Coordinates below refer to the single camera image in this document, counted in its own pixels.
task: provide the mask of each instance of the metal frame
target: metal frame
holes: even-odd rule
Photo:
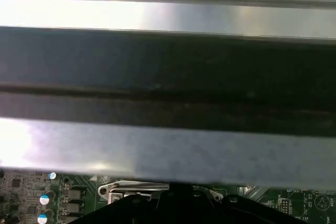
[[[334,189],[334,0],[0,6],[0,165]]]

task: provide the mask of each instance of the motherboard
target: motherboard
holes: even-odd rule
[[[116,178],[97,175],[0,170],[0,223],[18,217],[24,224],[68,224],[103,206],[101,185]],[[205,185],[224,196],[248,186]],[[313,224],[336,224],[336,191],[268,189],[259,202]]]

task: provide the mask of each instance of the black plastic component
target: black plastic component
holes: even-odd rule
[[[174,184],[170,188],[161,192],[156,206],[143,196],[131,195],[77,219],[72,224],[305,223],[237,195],[216,202],[202,191],[190,190],[191,186]]]

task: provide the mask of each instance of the capacitor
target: capacitor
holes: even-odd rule
[[[50,220],[54,217],[54,211],[51,209],[45,210],[41,215],[38,216],[38,224],[50,223]]]
[[[52,202],[56,197],[56,193],[52,190],[50,191],[47,191],[45,194],[43,194],[41,197],[40,197],[40,203],[42,205],[47,205],[49,204],[50,202]]]

